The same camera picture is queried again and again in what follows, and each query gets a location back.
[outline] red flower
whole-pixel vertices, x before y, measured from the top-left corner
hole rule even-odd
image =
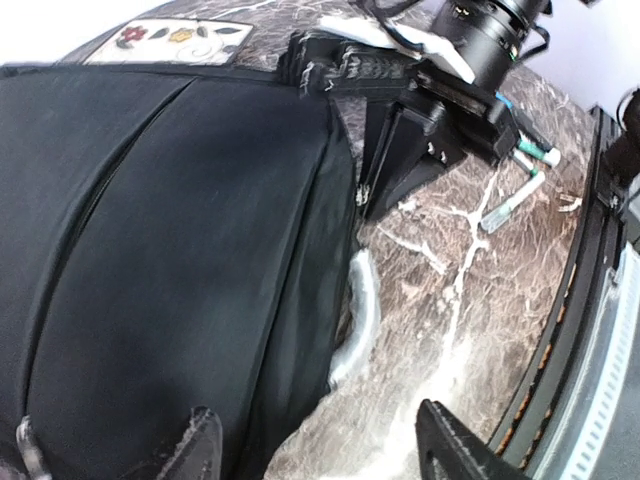
[[[138,41],[138,40],[142,40],[144,38],[144,35],[148,32],[148,30],[145,30],[142,27],[127,27],[124,32],[122,32],[122,39],[125,42],[133,42],[133,41]]]

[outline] black bag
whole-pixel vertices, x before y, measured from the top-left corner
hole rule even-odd
[[[354,184],[269,73],[0,70],[0,457],[29,415],[54,480],[131,475],[205,406],[261,478],[328,391]]]

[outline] brown marble surface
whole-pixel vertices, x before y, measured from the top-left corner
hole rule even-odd
[[[337,0],[177,1],[143,18],[253,23],[237,62],[272,69],[294,28],[322,14],[350,13]],[[403,20],[424,26],[419,8]],[[68,57],[78,61],[93,42]],[[492,170],[469,158],[415,192],[361,234],[381,278],[383,321],[367,370],[327,397],[272,461],[269,480],[418,479],[414,422],[419,402],[439,400],[488,439],[513,395],[551,308],[579,214],[591,120],[526,68],[503,93],[524,107],[563,153],[547,182],[496,234],[488,212],[526,181],[512,163]],[[362,102],[344,101],[356,151]]]

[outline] yellow flower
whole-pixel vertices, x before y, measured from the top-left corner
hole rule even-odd
[[[193,37],[193,29],[191,28],[181,28],[180,30],[176,30],[169,37],[170,42],[181,43],[187,40],[190,40]]]

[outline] marble countertop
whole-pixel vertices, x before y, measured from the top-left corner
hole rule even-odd
[[[237,63],[272,69],[289,34],[323,14],[352,14],[337,0],[178,0],[141,18],[247,22],[257,29]],[[403,23],[424,28],[419,7]],[[81,61],[100,39],[68,57]],[[481,216],[526,181],[470,157],[361,232],[380,272],[383,321],[371,362],[322,401],[273,459],[269,480],[420,478],[414,432],[422,399],[439,400],[488,439],[528,366],[558,288],[579,215],[590,117],[524,67],[502,92],[537,120],[563,153],[547,182],[497,233]],[[343,102],[356,153],[363,103]]]

